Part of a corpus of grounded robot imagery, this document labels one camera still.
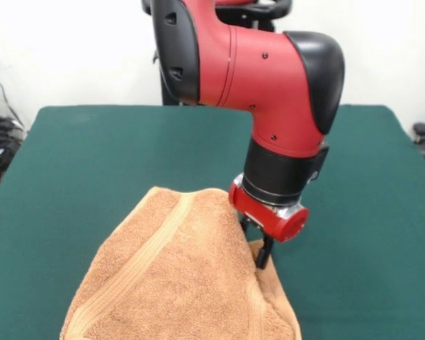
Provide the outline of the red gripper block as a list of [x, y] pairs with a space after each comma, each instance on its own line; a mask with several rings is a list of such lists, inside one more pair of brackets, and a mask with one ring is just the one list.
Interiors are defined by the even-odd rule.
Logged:
[[267, 234], [263, 236], [263, 245], [255, 260], [256, 267], [261, 270], [266, 268], [274, 240], [283, 243], [296, 237], [309, 217], [308, 209], [300, 203], [284, 208], [265, 205], [248, 195], [237, 182], [229, 188], [229, 201], [243, 215], [239, 224], [247, 241], [251, 222]]

